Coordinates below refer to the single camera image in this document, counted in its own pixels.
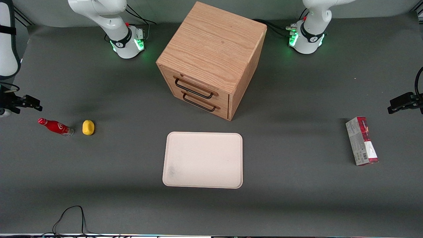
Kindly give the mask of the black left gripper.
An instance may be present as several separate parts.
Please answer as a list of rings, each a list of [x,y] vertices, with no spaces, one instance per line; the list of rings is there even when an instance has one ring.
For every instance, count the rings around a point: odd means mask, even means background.
[[[405,109],[419,109],[423,114],[423,94],[410,92],[391,99],[387,111],[389,114],[394,114]]]

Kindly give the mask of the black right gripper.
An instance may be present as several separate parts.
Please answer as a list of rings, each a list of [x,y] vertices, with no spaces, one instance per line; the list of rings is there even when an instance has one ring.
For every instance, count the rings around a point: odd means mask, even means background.
[[[0,92],[0,107],[7,108],[15,114],[20,114],[18,107],[29,107],[37,111],[42,111],[43,107],[40,105],[40,100],[29,95],[24,95],[23,101],[21,97],[15,93]]]

